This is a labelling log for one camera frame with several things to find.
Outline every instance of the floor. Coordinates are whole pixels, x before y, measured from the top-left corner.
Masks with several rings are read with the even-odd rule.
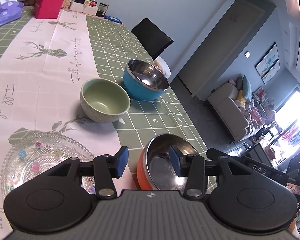
[[[176,77],[171,82],[170,87],[177,95],[208,149],[215,148],[229,155],[238,156],[247,147],[252,146],[253,143],[249,139],[230,143],[233,141],[233,138],[228,134],[221,120],[218,119],[206,104],[194,101],[180,78]]]

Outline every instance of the green checkered tablecloth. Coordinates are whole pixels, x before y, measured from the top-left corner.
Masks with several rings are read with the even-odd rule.
[[[22,17],[0,27],[0,58],[11,41],[32,17],[32,8],[25,7]],[[123,72],[130,59],[153,64],[136,37],[124,26],[98,17],[87,16],[90,42],[98,74],[124,87]],[[192,124],[186,111],[171,88],[159,99],[137,101],[131,99],[129,111],[113,123],[121,145],[129,148],[129,168],[134,178],[143,147],[156,135],[172,133],[190,142],[206,158],[207,147]],[[215,187],[209,178],[208,187]]]

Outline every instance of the bowl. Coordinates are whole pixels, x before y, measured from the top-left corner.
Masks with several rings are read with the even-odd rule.
[[[127,92],[103,78],[90,79],[82,85],[80,102],[85,114],[95,122],[117,121],[130,107]]]
[[[155,67],[141,60],[130,60],[123,73],[128,94],[136,100],[154,100],[169,88],[167,78]]]
[[[176,145],[183,154],[199,154],[180,136],[160,134],[152,138],[143,149],[137,164],[137,179],[142,190],[183,192],[187,177],[179,178],[173,169],[169,156],[169,147],[172,145]]]

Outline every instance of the clear glass plate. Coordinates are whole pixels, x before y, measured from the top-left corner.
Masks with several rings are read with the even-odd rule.
[[[38,133],[22,139],[10,149],[2,165],[3,199],[14,188],[70,157],[78,157],[81,162],[94,158],[80,143],[58,133]],[[82,187],[95,194],[94,178],[82,177]]]

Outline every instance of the white sticker label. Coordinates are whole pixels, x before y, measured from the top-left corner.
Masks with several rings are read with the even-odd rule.
[[[292,183],[287,183],[287,188],[296,195],[300,195],[300,186],[294,185]]]

